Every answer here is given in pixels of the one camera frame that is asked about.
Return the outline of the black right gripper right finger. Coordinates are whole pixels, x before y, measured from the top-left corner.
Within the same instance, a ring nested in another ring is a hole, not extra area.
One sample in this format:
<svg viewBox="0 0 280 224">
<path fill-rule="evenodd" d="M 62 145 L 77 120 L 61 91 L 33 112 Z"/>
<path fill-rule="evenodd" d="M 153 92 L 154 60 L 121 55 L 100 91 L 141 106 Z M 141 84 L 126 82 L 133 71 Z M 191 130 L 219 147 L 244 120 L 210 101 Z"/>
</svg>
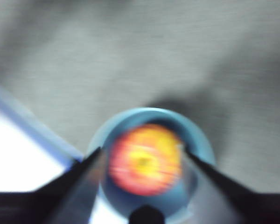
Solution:
<svg viewBox="0 0 280 224">
<path fill-rule="evenodd" d="M 187 160 L 227 199 L 245 224 L 280 224 L 280 193 L 257 193 L 218 172 L 212 165 L 185 150 Z"/>
</svg>

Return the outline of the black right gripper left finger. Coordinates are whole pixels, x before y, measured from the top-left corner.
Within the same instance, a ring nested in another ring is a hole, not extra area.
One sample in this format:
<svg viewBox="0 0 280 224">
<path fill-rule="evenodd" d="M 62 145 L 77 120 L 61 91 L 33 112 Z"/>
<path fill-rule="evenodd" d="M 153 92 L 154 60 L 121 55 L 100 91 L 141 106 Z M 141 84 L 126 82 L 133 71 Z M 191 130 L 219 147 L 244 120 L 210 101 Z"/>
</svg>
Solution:
<svg viewBox="0 0 280 224">
<path fill-rule="evenodd" d="M 0 224 L 87 224 L 105 169 L 97 148 L 62 175 L 30 192 L 0 192 Z"/>
</svg>

